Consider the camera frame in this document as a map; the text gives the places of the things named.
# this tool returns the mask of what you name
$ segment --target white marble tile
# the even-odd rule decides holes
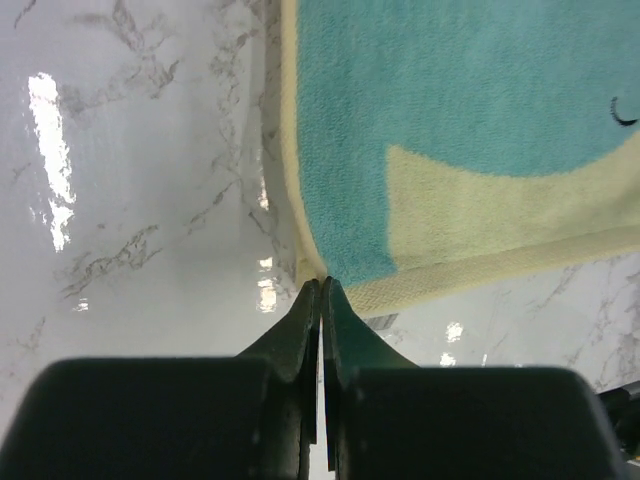
[[[2,2],[0,432],[56,359],[235,354],[287,311],[261,5]]]
[[[631,254],[511,279],[403,311],[380,333],[423,365],[555,365],[607,390],[640,379],[639,272]]]

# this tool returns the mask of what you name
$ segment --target bath mat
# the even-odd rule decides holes
[[[640,245],[640,2],[283,0],[299,280],[360,314]]]

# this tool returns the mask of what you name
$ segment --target glossy floor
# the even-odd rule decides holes
[[[279,44],[275,1],[0,4],[0,432],[56,359],[235,354],[286,312]],[[506,281],[380,333],[421,364],[611,388],[640,379],[639,272]]]

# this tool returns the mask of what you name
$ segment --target black curved mark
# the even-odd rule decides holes
[[[631,125],[635,125],[638,119],[635,120],[622,120],[618,114],[616,113],[616,102],[618,101],[618,97],[613,97],[611,100],[611,116],[613,119],[618,122],[623,127],[630,127]]]

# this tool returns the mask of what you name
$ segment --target yellow mat border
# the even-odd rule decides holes
[[[327,267],[307,222],[300,192],[297,141],[297,1],[282,0],[281,142],[285,184],[297,226],[296,281],[323,280]],[[598,260],[640,249],[640,226],[620,227],[507,252],[398,272],[346,289],[360,315],[396,312],[419,300],[516,275]]]
[[[280,111],[280,141],[284,163],[284,180],[297,226],[296,282],[300,284],[314,276],[324,280],[327,276],[327,267],[313,241],[300,192],[296,104],[298,88],[298,31],[296,23],[298,2],[296,0],[282,0],[281,5],[282,91],[280,98],[282,104]]]

